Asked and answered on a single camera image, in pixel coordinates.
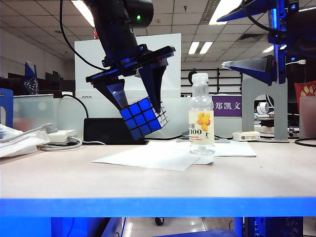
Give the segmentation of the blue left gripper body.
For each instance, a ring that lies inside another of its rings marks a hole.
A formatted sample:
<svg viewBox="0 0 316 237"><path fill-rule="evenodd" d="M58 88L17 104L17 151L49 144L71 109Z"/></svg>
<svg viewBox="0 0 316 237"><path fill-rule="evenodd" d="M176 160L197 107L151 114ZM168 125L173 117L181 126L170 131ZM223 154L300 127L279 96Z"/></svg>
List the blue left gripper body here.
<svg viewBox="0 0 316 237"><path fill-rule="evenodd" d="M161 80L166 66L168 66L167 58L174 56L175 51L173 46L165 46L151 51L146 44L141 44L131 51L134 53L131 57L117 61L113 61L107 56L104 57L102 60L104 70L86 77L85 80L91 84L96 84L100 81L110 82L118 76L134 76L137 73L140 74L143 81L147 81L149 76Z"/></svg>

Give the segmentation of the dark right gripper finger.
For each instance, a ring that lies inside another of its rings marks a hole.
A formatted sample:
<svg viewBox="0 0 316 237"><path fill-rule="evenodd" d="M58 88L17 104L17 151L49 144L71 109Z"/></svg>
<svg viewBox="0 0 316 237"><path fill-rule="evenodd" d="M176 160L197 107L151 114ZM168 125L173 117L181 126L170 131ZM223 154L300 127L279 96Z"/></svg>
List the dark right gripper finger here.
<svg viewBox="0 0 316 237"><path fill-rule="evenodd" d="M221 65L224 69L241 72L271 86L273 82L273 73L271 69L273 61L274 57L268 55L256 59L224 61Z"/></svg>
<svg viewBox="0 0 316 237"><path fill-rule="evenodd" d="M244 2L245 8L247 12L252 15L257 15L260 13L265 13L268 10L271 10L276 7L277 1L276 0L246 0ZM242 4L230 11L229 13L221 16L217 19L217 22L224 22L230 21L235 19L240 19L247 17L246 13L242 9Z"/></svg>

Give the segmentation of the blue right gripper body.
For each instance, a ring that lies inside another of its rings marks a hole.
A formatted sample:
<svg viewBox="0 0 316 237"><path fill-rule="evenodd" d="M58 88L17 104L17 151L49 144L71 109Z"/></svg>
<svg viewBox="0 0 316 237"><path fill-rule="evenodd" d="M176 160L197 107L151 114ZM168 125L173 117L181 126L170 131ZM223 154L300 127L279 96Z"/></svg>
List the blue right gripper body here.
<svg viewBox="0 0 316 237"><path fill-rule="evenodd" d="M281 49L287 40L287 17L299 10L297 0L272 0L269 3L269 31L268 42L274 45L274 58L271 62L271 70L268 84L277 82L285 83L286 50Z"/></svg>

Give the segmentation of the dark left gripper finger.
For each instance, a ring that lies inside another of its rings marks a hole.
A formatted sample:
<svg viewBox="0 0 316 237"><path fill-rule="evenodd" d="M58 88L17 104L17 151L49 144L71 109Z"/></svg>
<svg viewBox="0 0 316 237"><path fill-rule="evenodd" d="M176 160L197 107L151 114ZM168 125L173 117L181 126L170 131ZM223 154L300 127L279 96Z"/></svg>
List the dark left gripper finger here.
<svg viewBox="0 0 316 237"><path fill-rule="evenodd" d="M101 92L118 110L122 110L128 106L124 84L124 79L112 79L97 82L93 87Z"/></svg>
<svg viewBox="0 0 316 237"><path fill-rule="evenodd" d="M155 108L160 112L162 76L166 65L148 65L139 69L139 74L145 86L149 99Z"/></svg>

